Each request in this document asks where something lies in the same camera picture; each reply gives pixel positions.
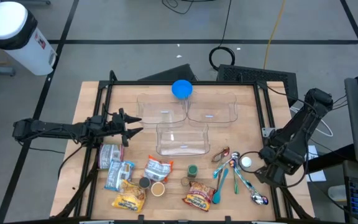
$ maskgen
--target spoon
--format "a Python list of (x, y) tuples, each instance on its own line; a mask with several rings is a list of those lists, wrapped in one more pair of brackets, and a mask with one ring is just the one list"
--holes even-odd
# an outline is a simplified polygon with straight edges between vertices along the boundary
[(228, 168), (226, 168), (223, 172), (221, 185), (219, 186), (218, 191), (214, 194), (214, 197), (212, 198), (213, 203), (219, 203), (221, 201), (221, 190), (222, 190), (224, 179), (226, 178), (228, 172), (229, 172)]

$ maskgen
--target green can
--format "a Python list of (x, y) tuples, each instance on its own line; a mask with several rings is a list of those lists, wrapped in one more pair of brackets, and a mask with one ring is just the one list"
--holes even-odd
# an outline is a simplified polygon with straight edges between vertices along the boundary
[(197, 176), (198, 168), (196, 165), (187, 167), (187, 177), (195, 178)]

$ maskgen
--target teal spoon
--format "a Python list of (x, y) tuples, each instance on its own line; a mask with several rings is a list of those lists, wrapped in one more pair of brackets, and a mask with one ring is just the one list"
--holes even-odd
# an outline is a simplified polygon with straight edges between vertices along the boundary
[(227, 173), (229, 172), (229, 169), (226, 168), (223, 172), (223, 177), (222, 177), (222, 180), (221, 180), (221, 185), (219, 186), (219, 189), (218, 191), (214, 194), (214, 197), (212, 198), (212, 202), (213, 203), (219, 203), (221, 201), (221, 190), (222, 190), (222, 186), (223, 186), (223, 182), (224, 182), (224, 179), (226, 178), (227, 176)]

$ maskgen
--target trash can lid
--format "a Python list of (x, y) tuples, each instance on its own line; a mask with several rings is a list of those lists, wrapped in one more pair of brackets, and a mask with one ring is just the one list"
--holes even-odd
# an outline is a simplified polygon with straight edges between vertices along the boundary
[(0, 40), (14, 37), (23, 28), (27, 9), (17, 2), (0, 2)]

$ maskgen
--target table leg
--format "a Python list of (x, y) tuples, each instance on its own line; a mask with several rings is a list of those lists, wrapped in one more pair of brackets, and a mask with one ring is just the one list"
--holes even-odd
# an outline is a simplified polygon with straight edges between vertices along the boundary
[(323, 156), (309, 160), (308, 173), (317, 172), (328, 167), (342, 164), (342, 162), (345, 160), (356, 161), (353, 144), (344, 146), (335, 150), (334, 152), (330, 152)]

